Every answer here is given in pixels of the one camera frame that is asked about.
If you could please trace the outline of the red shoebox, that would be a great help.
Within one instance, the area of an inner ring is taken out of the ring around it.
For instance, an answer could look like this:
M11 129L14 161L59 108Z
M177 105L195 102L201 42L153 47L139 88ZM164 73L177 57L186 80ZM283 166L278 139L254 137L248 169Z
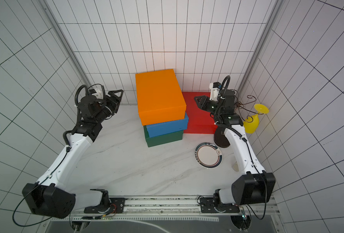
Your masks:
M209 92L182 92L187 109L186 114L189 118L185 134L214 134L217 126L210 117L209 112L197 107L194 97L209 96Z

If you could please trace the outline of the orange shoebox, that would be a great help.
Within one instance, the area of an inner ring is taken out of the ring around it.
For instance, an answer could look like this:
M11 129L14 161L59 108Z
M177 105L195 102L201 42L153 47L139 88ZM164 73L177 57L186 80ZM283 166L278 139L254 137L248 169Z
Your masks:
M187 106L174 70L136 74L136 91L143 126L185 118Z

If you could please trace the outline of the blue shoebox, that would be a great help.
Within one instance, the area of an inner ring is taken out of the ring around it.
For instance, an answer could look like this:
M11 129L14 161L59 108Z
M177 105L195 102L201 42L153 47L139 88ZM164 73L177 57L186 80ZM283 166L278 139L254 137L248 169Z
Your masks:
M146 130L149 137L162 136L186 130L188 127L188 121L188 115L185 113L185 117L181 120L146 125Z

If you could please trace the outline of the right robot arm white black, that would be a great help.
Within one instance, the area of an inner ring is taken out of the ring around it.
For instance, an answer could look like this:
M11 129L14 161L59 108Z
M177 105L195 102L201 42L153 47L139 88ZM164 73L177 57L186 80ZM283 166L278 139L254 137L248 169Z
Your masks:
M275 176L267 172L257 159L248 142L244 122L235 113L235 92L220 90L213 99L194 97L197 107L213 115L217 130L225 143L233 149L240 176L230 188L218 189L216 194L222 204L258 204L270 200L275 186Z

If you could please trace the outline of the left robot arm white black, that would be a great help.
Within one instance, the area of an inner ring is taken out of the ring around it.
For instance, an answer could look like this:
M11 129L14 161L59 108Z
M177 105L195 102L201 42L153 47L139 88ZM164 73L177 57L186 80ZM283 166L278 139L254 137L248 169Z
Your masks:
M31 213L40 216L65 218L72 211L106 215L117 206L111 203L108 191L91 189L81 193L66 190L68 181L84 152L96 140L103 121L114 116L122 101L123 90L80 86L75 93L76 125L63 133L65 147L50 168L35 183L27 183L23 200Z

